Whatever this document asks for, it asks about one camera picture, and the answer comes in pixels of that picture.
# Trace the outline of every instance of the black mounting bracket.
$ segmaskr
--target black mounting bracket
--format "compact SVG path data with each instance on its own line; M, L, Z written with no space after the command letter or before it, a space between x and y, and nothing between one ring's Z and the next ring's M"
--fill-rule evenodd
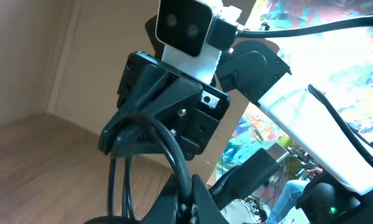
M224 92L237 89L255 105L285 73L291 74L290 67L256 40L237 44L232 53L223 52L216 70Z
M141 112L161 121L190 161L203 153L230 103L227 94L143 52L130 54L117 93L119 110L98 146L116 157L162 153L147 131L119 125L127 114Z

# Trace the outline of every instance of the camera lens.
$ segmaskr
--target camera lens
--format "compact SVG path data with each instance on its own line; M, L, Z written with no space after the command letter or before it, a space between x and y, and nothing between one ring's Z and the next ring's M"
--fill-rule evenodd
M177 24L177 18L173 14L168 15L166 18L166 24L170 28L175 27Z
M195 38L199 33L198 27L196 25L190 25L186 32L186 35L190 38Z

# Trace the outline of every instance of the colorful painting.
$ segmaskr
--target colorful painting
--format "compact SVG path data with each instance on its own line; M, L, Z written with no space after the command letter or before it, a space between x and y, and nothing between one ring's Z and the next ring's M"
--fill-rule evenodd
M257 0L246 26L255 29L267 21L271 30L293 29L365 15L373 15L373 0ZM341 116L373 141L373 27L269 40L278 44L293 76L318 86ZM218 167L240 164L282 138L285 133L249 105Z

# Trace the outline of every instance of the camera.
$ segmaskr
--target camera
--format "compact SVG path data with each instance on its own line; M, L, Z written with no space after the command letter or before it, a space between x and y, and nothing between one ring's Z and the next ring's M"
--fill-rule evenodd
M199 56L207 38L213 12L195 0L161 0L156 38L192 57Z

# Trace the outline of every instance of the black plastic bracket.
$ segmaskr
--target black plastic bracket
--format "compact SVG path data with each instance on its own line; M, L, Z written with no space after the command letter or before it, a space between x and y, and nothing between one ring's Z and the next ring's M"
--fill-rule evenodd
M246 162L227 171L209 192L218 209L235 199L244 199L280 169L277 161L265 149L259 149Z
M119 110L98 146L116 157L161 153L146 130L119 125L125 115L141 112L161 121L192 160L203 153L230 103L227 94L143 52L130 54L117 93Z
M250 102L258 100L290 67L264 43L247 40L234 51L223 53L217 66L217 77L224 92L239 90Z

